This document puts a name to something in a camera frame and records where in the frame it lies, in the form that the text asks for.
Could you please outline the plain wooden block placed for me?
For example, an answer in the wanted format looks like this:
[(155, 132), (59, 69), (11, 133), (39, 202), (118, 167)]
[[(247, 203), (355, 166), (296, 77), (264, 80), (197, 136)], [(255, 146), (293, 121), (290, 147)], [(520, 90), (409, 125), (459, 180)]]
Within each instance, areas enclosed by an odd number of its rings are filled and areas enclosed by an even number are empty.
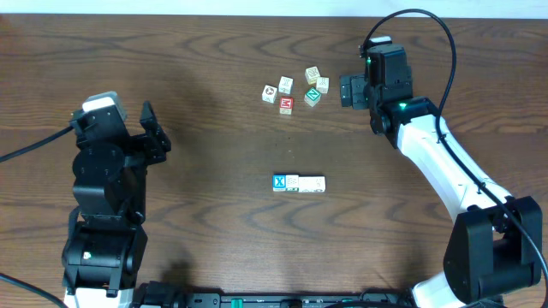
[(315, 176), (311, 179), (313, 191), (315, 193), (323, 193), (326, 188), (324, 176)]

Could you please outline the yellow-edged wooden block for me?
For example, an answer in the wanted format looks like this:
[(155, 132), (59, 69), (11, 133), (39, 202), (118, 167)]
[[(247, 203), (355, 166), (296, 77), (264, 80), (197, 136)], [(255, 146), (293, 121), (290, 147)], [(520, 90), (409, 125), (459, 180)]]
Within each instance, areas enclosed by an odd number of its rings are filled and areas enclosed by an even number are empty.
[(310, 176), (300, 176), (298, 188), (300, 193), (310, 193), (314, 190), (314, 178)]

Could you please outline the green-edged wooden block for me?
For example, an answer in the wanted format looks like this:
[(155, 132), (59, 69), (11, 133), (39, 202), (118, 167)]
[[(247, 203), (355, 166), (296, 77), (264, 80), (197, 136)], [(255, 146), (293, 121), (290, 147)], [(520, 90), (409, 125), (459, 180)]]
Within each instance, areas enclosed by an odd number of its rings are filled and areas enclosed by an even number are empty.
[(299, 191), (299, 175), (285, 175), (286, 190), (288, 192)]

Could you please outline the blue X wooden block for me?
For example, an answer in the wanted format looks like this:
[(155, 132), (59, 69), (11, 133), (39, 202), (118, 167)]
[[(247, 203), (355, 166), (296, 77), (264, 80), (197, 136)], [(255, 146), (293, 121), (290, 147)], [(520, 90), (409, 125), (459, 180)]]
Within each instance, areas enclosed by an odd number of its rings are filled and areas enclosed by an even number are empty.
[(286, 175), (272, 176), (272, 190), (274, 192), (284, 192), (287, 189)]

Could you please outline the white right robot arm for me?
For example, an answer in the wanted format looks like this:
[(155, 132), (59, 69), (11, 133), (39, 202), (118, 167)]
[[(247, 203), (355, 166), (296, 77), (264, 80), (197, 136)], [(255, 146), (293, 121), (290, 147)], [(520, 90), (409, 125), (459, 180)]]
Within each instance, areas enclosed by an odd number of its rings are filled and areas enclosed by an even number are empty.
[(530, 197), (514, 198), (493, 181), (458, 144), (439, 108), (408, 88), (372, 85), (362, 74), (340, 79), (342, 106), (369, 111), (373, 132), (416, 165), (453, 221), (443, 269), (413, 287), (414, 303), (488, 304), (546, 280), (539, 205)]

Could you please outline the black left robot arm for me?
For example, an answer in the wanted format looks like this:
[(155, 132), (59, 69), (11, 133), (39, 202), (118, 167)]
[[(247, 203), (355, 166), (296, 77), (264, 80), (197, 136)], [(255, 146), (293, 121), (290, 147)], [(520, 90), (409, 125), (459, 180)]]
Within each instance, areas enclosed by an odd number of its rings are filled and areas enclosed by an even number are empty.
[(171, 143), (149, 102), (129, 134), (114, 105), (77, 110), (70, 122), (79, 153), (72, 170), (77, 208), (63, 248), (68, 307), (128, 307), (146, 249), (146, 175)]

